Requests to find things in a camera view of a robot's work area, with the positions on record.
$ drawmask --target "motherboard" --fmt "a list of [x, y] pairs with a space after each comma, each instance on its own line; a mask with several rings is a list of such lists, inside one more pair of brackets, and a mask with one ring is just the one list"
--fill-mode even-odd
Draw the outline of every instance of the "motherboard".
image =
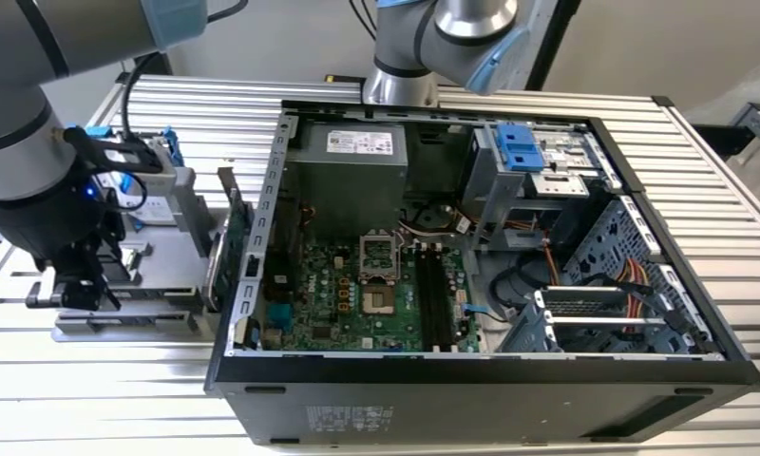
[[[294, 302], [268, 307], [269, 350], [479, 351], [475, 323], [463, 315], [469, 293], [459, 251], [440, 247], [437, 252], [425, 244], [403, 248], [393, 236], [369, 233], [344, 241], [308, 242], [302, 252]], [[421, 289], [431, 275], [420, 265], [425, 254], [435, 258], [441, 276], [444, 293], [436, 301], [423, 295], [431, 293]], [[447, 344], [433, 343], [433, 331], [449, 338]]]

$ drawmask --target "white label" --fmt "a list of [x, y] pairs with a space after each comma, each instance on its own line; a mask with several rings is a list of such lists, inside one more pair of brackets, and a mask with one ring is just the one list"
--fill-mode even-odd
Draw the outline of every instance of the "white label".
[[174, 223], [174, 216], [165, 197], [149, 197], [144, 206], [132, 215], [144, 223]]
[[326, 136], [326, 152], [393, 155], [392, 133], [333, 130]]
[[393, 407], [306, 406], [312, 432], [377, 432], [392, 425]]
[[459, 220], [459, 224], [456, 225], [456, 231], [460, 232], [461, 234], [465, 234], [468, 232], [468, 228], [469, 228], [469, 220], [467, 217], [461, 217], [461, 220]]

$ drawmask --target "ram slot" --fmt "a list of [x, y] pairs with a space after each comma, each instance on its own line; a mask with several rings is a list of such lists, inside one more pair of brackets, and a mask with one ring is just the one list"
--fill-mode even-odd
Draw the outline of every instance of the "ram slot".
[[417, 252], [416, 267], [423, 350], [431, 352], [439, 347], [441, 352], [449, 352], [453, 329], [441, 253]]

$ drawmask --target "metal rail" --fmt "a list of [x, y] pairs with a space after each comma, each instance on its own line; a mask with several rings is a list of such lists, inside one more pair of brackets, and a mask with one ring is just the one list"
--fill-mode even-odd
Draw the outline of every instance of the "metal rail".
[[[118, 87], [94, 124], [118, 126]], [[170, 125], [197, 170], [197, 189], [224, 204], [216, 168], [233, 165], [245, 198], [261, 187], [281, 99], [356, 103], [356, 85], [242, 83], [144, 77], [130, 105], [136, 129]], [[443, 107], [603, 119], [707, 291], [760, 369], [760, 207], [675, 109], [645, 97], [443, 89]], [[224, 401], [202, 393], [208, 343], [52, 341], [54, 311], [26, 311], [29, 257], [0, 248], [0, 452], [217, 454], [256, 451]], [[278, 449], [262, 448], [264, 453]], [[640, 445], [284, 447], [284, 454], [760, 455], [760, 392]]]

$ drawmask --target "black computer chassis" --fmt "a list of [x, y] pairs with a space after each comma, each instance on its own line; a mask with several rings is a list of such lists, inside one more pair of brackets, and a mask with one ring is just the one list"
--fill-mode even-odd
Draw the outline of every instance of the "black computer chassis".
[[[258, 445], [641, 442], [760, 389], [760, 373], [683, 256], [645, 188], [599, 118], [284, 102], [273, 154], [292, 141], [285, 116], [348, 122], [409, 115], [452, 124], [581, 123], [595, 132], [720, 347], [724, 361], [383, 359], [224, 356], [226, 306], [206, 377]], [[338, 431], [324, 419], [367, 422]]]

